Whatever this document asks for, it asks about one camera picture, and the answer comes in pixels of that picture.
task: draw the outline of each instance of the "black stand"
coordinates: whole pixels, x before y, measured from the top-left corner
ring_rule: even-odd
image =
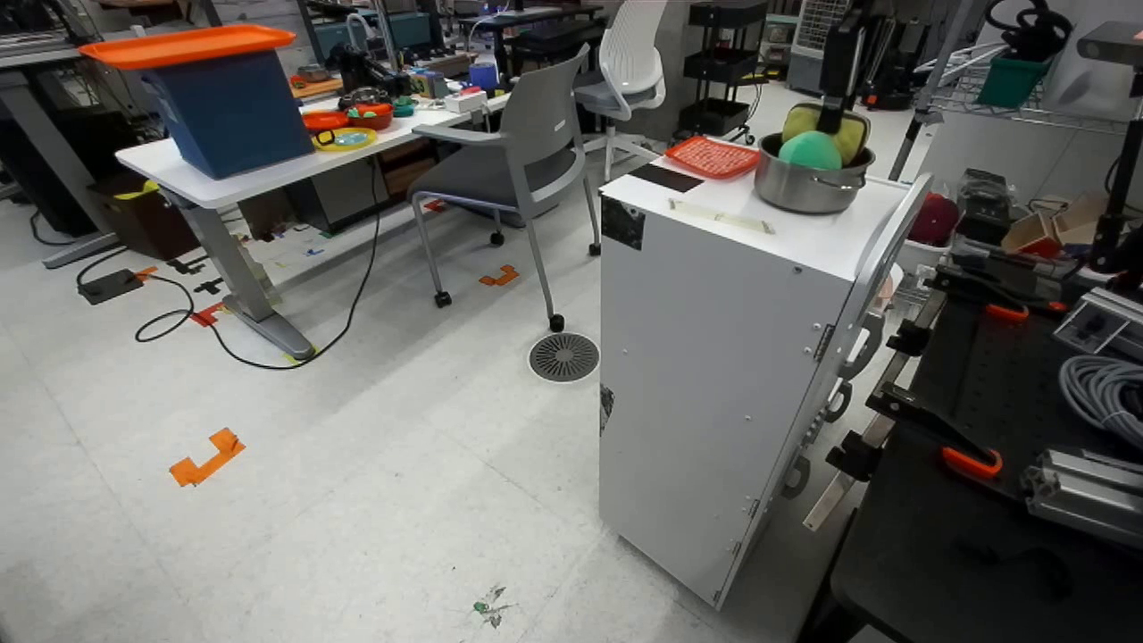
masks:
[[[1143,96],[1143,67],[1136,67],[1134,96]],[[1123,271],[1118,236],[1123,236],[1123,225],[1124,225],[1124,205],[1129,205],[1129,193],[1134,193],[1141,147],[1143,147],[1143,106],[1129,122],[1129,137],[1123,141],[1123,153],[1113,161],[1111,202],[1109,202],[1109,210],[1100,217],[1095,243],[1093,243],[1093,255],[1088,255],[1088,270],[1093,271]]]

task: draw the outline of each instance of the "wheel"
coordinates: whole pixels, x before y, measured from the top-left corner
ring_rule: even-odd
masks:
[[[855,399],[855,384],[843,380],[825,405],[825,423],[838,423],[845,416],[851,399]]]

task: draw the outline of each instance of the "white cabinet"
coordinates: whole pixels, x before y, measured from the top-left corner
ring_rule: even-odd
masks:
[[[750,178],[686,196],[605,187],[605,522],[720,609],[804,427],[825,405],[923,187],[794,217]]]

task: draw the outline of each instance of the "gray chair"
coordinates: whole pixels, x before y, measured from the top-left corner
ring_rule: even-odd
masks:
[[[593,225],[591,256],[601,256],[601,222],[597,222],[597,202],[585,172],[585,153],[578,147],[578,118],[575,118],[575,75],[581,60],[591,59],[591,48],[581,48],[575,59],[525,71],[517,86],[512,89],[512,100],[499,118],[499,133],[469,133],[469,128],[416,128],[424,141],[456,145],[462,150],[429,170],[416,187],[416,217],[423,229],[432,286],[435,286],[435,306],[447,306],[453,297],[438,283],[432,236],[424,202],[447,202],[472,210],[491,210],[493,246],[504,243],[499,217],[517,216],[530,233],[532,265],[543,286],[543,306],[551,331],[566,329],[566,320],[555,311],[551,283],[536,241],[536,216],[548,202],[562,196],[575,183],[585,196],[585,216]]]

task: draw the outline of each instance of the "orange lid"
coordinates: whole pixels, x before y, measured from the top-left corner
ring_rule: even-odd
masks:
[[[154,71],[154,67],[243,59],[243,55],[268,55],[291,44],[294,44],[294,34],[285,29],[238,22],[238,24],[218,24],[218,29],[157,34],[142,39],[89,44],[81,48],[81,55],[97,59],[108,67]]]

